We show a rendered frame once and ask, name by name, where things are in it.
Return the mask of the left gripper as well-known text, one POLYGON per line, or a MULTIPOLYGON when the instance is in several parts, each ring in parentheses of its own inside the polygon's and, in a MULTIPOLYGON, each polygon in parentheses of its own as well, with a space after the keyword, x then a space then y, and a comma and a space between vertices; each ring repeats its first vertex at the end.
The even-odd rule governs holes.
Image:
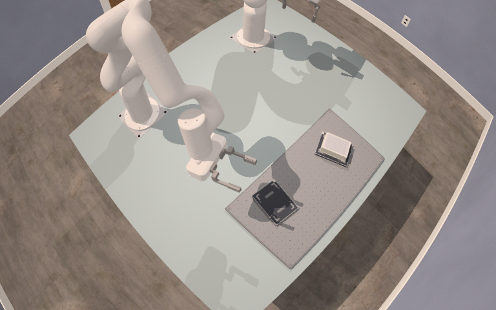
MULTIPOLYGON (((320 8, 320 5, 318 5, 317 3, 319 3, 321 0, 309 0, 309 1, 310 1, 310 3, 313 3, 315 5, 314 7, 316 8, 315 14, 313 15, 312 21, 311 21, 312 23, 314 23, 316 21, 316 16, 317 16, 318 9, 320 8)), ((287 2, 286 2, 286 0, 284 0, 283 1, 283 5, 282 5, 282 8, 283 9, 286 8, 286 4, 287 4, 287 2)))

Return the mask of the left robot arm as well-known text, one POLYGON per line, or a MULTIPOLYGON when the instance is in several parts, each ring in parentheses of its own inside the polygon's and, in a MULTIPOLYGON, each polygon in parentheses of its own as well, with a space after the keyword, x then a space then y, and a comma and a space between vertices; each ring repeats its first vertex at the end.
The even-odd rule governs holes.
POLYGON ((267 0, 243 1, 243 28, 238 31, 237 40, 248 48, 264 47, 270 40, 265 29, 267 0))

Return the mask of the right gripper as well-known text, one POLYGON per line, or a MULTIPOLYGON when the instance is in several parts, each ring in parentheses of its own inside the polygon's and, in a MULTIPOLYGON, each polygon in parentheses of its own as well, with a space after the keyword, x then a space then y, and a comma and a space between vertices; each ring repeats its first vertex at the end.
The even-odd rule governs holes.
POLYGON ((234 154, 236 156, 243 158, 243 160, 246 161, 247 163, 251 163, 253 165, 256 165, 257 159, 236 152, 234 150, 234 147, 232 146, 230 146, 228 150, 226 150, 227 140, 224 136, 212 133, 211 140, 212 140, 212 152, 209 156, 200 160, 191 158, 190 161, 188 162, 186 169, 187 172, 189 173, 189 176, 200 181, 205 181, 212 173, 211 178, 214 182, 226 186, 228 189, 234 190, 236 192, 240 192, 242 190, 241 187, 231 183, 225 183, 224 181, 221 181, 217 178, 219 176, 219 172, 216 171, 217 162, 219 161, 219 159, 222 160, 225 154, 229 154, 229 155, 234 154))

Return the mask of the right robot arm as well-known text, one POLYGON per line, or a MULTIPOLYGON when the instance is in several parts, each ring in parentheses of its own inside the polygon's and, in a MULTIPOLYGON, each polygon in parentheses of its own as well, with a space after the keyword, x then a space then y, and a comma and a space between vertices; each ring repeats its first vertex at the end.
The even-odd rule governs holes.
POLYGON ((212 152, 211 135, 224 119, 215 95, 208 89, 183 82, 167 49, 150 24, 148 0, 124 0, 87 28, 91 48, 108 53, 100 73, 103 88, 119 90, 125 104, 125 122, 132 130, 145 130, 159 117, 158 103, 148 98, 145 78, 164 107, 195 99, 200 109, 182 112, 178 125, 189 156, 200 160, 212 152))

